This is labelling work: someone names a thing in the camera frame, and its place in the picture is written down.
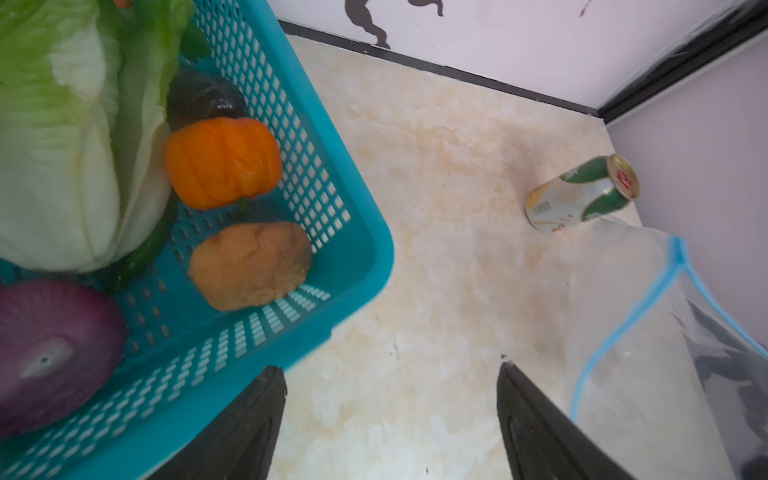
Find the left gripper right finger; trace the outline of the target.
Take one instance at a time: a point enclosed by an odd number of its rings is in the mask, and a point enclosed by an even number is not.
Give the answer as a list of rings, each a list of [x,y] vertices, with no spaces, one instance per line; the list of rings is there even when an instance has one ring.
[[[497,379],[497,413],[515,479],[629,479],[513,362]]]

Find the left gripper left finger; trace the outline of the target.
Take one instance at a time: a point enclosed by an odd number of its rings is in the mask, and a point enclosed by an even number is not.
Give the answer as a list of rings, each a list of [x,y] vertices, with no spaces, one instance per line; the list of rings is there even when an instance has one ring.
[[[153,479],[265,479],[274,455],[287,396],[281,368],[264,368],[220,414]]]

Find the teal plastic basket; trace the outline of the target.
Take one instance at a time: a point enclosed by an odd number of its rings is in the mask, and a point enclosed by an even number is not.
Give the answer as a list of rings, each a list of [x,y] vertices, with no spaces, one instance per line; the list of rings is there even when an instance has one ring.
[[[266,474],[393,260],[268,3],[2,3],[3,478]]]

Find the clear zip top bag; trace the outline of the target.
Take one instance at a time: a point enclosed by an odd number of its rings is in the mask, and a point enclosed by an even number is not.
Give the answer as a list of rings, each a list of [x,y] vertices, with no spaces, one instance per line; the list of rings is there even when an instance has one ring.
[[[685,241],[601,218],[565,321],[569,418],[637,479],[767,475],[767,349],[716,303]]]

